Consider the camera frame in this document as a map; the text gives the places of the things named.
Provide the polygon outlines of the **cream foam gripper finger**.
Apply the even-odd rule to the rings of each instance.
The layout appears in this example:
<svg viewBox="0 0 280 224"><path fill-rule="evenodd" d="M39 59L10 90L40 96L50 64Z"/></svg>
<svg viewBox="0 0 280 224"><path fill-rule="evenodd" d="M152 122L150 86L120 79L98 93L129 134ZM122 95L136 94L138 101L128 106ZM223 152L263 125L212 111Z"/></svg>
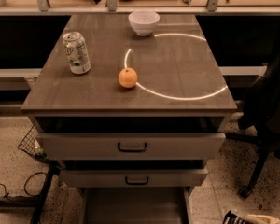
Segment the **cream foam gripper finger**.
<svg viewBox="0 0 280 224"><path fill-rule="evenodd" d="M280 222L280 219L266 215L247 215L244 220L251 224L278 224Z"/></svg>

